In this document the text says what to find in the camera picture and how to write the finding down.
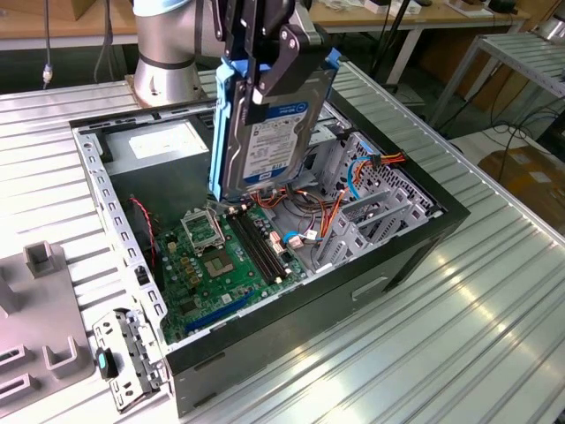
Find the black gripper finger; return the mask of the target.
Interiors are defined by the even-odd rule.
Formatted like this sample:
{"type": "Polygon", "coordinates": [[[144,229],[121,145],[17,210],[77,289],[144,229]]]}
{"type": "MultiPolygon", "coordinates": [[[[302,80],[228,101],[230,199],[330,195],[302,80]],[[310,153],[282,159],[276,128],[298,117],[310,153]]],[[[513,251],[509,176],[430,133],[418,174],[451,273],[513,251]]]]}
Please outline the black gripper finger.
{"type": "Polygon", "coordinates": [[[225,46],[225,56],[230,60],[243,60],[245,52],[244,0],[228,0],[218,2],[218,13],[221,24],[221,40],[225,46]]]}
{"type": "Polygon", "coordinates": [[[246,1],[245,123],[267,115],[267,98],[295,93],[320,66],[329,46],[302,1],[246,1]]]}

